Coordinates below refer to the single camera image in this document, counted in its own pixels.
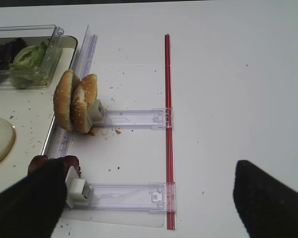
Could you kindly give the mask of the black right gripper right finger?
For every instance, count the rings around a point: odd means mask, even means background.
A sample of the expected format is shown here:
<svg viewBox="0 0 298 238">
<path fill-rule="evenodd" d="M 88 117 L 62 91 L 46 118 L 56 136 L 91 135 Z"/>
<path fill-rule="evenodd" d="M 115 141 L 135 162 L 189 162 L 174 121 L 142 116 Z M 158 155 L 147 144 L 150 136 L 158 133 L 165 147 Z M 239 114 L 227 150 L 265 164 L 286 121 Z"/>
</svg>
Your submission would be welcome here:
<svg viewBox="0 0 298 238">
<path fill-rule="evenodd" d="M 255 164 L 239 160 L 233 201 L 251 238 L 298 238 L 298 192 Z"/>
</svg>

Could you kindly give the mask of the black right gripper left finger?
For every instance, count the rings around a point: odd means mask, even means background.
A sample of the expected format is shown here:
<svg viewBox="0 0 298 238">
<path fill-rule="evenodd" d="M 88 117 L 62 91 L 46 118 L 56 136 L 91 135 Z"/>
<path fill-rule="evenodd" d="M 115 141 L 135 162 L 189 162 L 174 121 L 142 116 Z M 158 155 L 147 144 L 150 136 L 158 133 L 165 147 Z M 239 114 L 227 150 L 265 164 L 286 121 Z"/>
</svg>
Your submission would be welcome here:
<svg viewBox="0 0 298 238">
<path fill-rule="evenodd" d="M 66 198 L 65 160 L 47 160 L 0 193 L 0 238 L 51 237 Z"/>
</svg>

